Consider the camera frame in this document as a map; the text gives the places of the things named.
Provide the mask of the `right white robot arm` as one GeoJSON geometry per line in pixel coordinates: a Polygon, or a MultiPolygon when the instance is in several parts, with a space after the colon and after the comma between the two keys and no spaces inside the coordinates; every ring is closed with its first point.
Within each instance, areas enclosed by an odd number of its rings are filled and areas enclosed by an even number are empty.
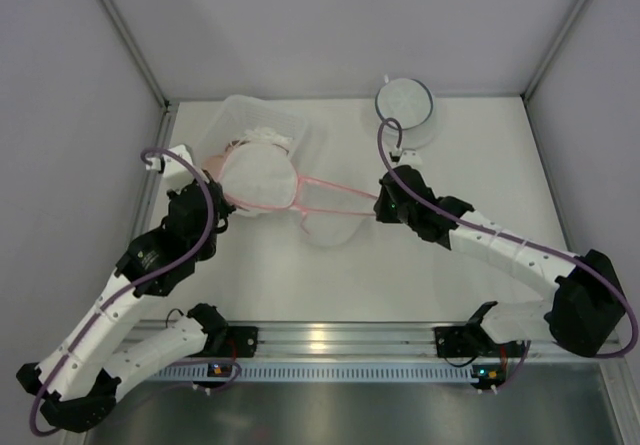
{"type": "Polygon", "coordinates": [[[605,254],[575,255],[514,235],[461,199],[435,196],[408,165],[388,171],[380,186],[377,221],[404,224],[420,239],[490,265],[538,295],[536,301],[482,304],[466,323],[475,347],[553,341],[577,356],[605,357],[602,348],[626,313],[605,254]]]}

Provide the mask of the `blue-trimmed mesh laundry bag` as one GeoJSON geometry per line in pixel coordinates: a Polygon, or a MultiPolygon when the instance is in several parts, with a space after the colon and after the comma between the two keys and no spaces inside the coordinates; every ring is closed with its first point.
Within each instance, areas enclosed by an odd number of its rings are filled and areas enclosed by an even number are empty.
{"type": "Polygon", "coordinates": [[[402,144],[408,148],[422,148],[435,135],[435,98],[420,80],[385,75],[374,108],[381,121],[395,119],[400,124],[402,144]]]}

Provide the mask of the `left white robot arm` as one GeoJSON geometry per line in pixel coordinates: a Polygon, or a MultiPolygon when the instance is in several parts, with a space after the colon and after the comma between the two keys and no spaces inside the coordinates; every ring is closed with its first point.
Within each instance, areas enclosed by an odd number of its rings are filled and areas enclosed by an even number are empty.
{"type": "Polygon", "coordinates": [[[213,305],[200,303],[155,335],[120,347],[147,311],[212,258],[234,206],[213,179],[168,194],[158,227],[134,239],[93,307],[46,359],[27,363],[16,378],[33,395],[30,418],[53,432],[83,433],[101,423],[135,387],[158,371],[195,356],[213,375],[236,379],[237,358],[256,351],[258,330],[232,326],[213,305]]]}

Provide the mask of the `pink-trimmed mesh laundry bag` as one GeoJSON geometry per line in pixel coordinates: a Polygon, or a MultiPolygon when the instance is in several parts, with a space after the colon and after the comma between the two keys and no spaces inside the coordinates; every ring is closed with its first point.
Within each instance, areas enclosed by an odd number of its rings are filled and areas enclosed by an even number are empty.
{"type": "Polygon", "coordinates": [[[275,147],[247,144],[228,155],[218,180],[227,200],[245,216],[287,212],[299,216],[302,235],[333,247],[347,242],[374,216],[376,197],[300,174],[275,147]]]}

